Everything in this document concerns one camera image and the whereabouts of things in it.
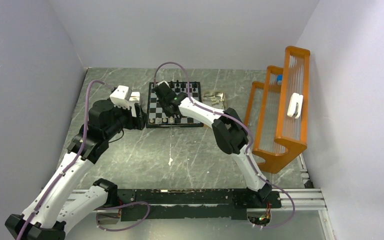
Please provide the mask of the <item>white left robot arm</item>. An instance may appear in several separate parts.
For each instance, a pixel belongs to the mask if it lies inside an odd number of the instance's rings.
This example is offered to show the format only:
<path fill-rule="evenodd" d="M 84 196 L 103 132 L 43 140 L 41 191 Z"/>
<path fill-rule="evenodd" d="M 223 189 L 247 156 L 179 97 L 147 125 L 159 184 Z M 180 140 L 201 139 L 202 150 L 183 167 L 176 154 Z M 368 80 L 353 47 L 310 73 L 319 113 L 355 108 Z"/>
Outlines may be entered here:
<path fill-rule="evenodd" d="M 11 214 L 5 227 L 16 240 L 63 240 L 93 210 L 122 204 L 118 186 L 96 180 L 79 198 L 67 200 L 83 176 L 109 148 L 110 140 L 127 130 L 143 130 L 146 114 L 138 101 L 122 108 L 110 99 L 98 100 L 88 112 L 87 130 L 80 129 L 60 166 L 36 199 L 22 212 Z"/>

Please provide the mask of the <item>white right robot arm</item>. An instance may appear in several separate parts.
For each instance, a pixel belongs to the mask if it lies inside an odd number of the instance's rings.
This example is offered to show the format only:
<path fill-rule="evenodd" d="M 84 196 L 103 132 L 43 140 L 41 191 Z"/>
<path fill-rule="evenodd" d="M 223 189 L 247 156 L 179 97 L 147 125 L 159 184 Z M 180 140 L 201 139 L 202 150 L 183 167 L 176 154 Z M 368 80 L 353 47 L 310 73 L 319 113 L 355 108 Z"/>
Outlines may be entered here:
<path fill-rule="evenodd" d="M 237 112 L 233 108 L 222 110 L 210 107 L 195 100 L 189 93 L 176 93 L 166 81 L 153 85 L 157 101 L 165 115 L 190 117 L 210 127 L 219 149 L 232 156 L 243 174 L 250 193 L 250 202 L 255 207 L 262 207 L 267 203 L 272 186 L 252 156 L 250 131 Z"/>

